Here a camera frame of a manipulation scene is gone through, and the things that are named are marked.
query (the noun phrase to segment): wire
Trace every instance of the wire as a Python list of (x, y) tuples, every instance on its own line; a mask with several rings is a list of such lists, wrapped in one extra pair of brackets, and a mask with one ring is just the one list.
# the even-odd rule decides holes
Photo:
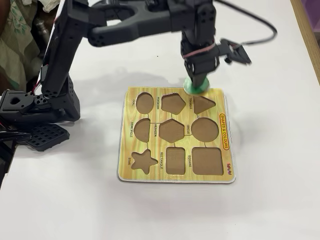
[(193, 56), (193, 55), (200, 54), (200, 53), (203, 53), (203, 52), (207, 52), (207, 51), (209, 51), (210, 49), (213, 49), (214, 46), (216, 46), (216, 43), (215, 43), (215, 42), (214, 42), (213, 44), (211, 44), (210, 46), (207, 46), (207, 47), (204, 47), (204, 48), (201, 48), (201, 49), (198, 49), (198, 50), (189, 52), (188, 54), (183, 55), (182, 58), (183, 58), (183, 59), (186, 59), (186, 58), (191, 57), (191, 56)]
[(262, 43), (266, 43), (266, 42), (269, 42), (269, 41), (273, 40), (277, 36), (277, 34), (278, 34), (277, 29), (271, 23), (267, 22), (266, 20), (263, 20), (261, 17), (259, 17), (257, 15), (254, 15), (253, 13), (250, 13), (250, 12), (244, 10), (243, 8), (240, 8), (240, 7), (234, 5), (234, 4), (230, 3), (230, 2), (227, 2), (225, 0), (215, 0), (215, 1), (217, 3), (226, 5), (226, 6), (230, 7), (230, 8), (232, 8), (232, 9), (240, 12), (240, 13), (243, 13), (243, 14), (245, 14), (245, 15), (247, 15), (247, 16), (255, 19), (255, 20), (257, 20), (258, 22), (263, 23), (264, 25), (268, 26), (273, 32), (273, 35), (268, 37), (268, 38), (264, 38), (264, 39), (261, 39), (261, 40), (245, 41), (245, 42), (240, 43), (240, 45), (262, 44)]
[(36, 85), (34, 85), (32, 91), (31, 91), (31, 94), (32, 95), (35, 95), (36, 94), (36, 90), (38, 89), (38, 87), (40, 86), (40, 80), (36, 83)]

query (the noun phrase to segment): hexagon cutout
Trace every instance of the hexagon cutout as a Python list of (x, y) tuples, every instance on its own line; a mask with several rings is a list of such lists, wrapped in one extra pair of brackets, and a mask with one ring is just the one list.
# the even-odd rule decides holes
[(182, 109), (186, 106), (185, 101), (180, 97), (178, 93), (172, 93), (165, 95), (161, 98), (161, 109), (165, 112), (178, 115)]
[(185, 137), (185, 126), (174, 119), (169, 119), (160, 124), (159, 137), (171, 144), (177, 142)]

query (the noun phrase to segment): white table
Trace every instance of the white table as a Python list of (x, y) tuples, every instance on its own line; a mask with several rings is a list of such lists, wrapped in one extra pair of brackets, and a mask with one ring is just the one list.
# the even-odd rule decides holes
[[(105, 48), (86, 39), (70, 76), (81, 120), (70, 140), (43, 152), (18, 147), (0, 191), (3, 240), (319, 239), (320, 88), (289, 0), (242, 0), (279, 36), (247, 47), (252, 65), (220, 68), (237, 179), (231, 185), (140, 184), (117, 179), (128, 86), (181, 87), (180, 34)], [(217, 39), (269, 30), (224, 6)]]

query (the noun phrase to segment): square cutout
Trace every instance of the square cutout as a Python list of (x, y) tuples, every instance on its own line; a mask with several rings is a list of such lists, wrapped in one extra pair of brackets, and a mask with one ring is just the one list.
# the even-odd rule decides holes
[(194, 147), (192, 170), (197, 175), (223, 175), (221, 150), (217, 147)]

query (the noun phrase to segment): black robotic arm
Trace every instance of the black robotic arm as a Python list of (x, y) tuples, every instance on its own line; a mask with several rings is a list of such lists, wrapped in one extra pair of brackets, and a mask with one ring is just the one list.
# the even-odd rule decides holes
[[(119, 19), (117, 25), (107, 21)], [(215, 42), (216, 9), (212, 0), (104, 0), (89, 7), (87, 0), (65, 0), (43, 60), (34, 92), (7, 90), (0, 100), (0, 122), (14, 129), (28, 129), (80, 118), (80, 103), (69, 70), (82, 38), (94, 47), (130, 42), (166, 32), (182, 32), (181, 56), (193, 87), (226, 62), (250, 64), (243, 47), (228, 40)]]

